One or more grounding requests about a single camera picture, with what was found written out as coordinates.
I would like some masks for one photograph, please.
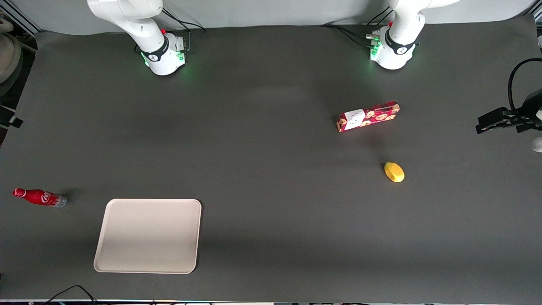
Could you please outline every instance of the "red cookie box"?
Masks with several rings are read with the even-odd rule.
[[[399,112],[400,109],[397,101],[393,100],[384,104],[344,112],[341,113],[339,119],[337,119],[337,130],[343,132],[345,130],[391,120],[395,118],[396,113]]]

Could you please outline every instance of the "white tray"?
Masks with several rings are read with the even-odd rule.
[[[95,270],[189,274],[196,267],[201,210],[196,199],[111,200]]]

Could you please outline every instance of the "yellow lemon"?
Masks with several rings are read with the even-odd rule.
[[[403,169],[397,163],[388,162],[384,165],[384,172],[393,182],[401,182],[405,179]]]

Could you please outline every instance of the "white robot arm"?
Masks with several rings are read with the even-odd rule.
[[[184,39],[161,31],[153,19],[162,0],[87,0],[92,13],[127,32],[157,75],[168,75],[185,64]]]
[[[395,11],[392,26],[385,26],[367,39],[372,39],[370,59],[386,69],[399,69],[412,58],[414,42],[425,25],[423,9],[445,7],[459,0],[388,0]]]

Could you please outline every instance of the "coca-cola bottle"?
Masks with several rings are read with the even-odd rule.
[[[29,202],[42,206],[53,206],[61,208],[66,205],[68,199],[65,196],[46,192],[40,189],[22,189],[16,188],[13,190],[13,196],[25,198]]]

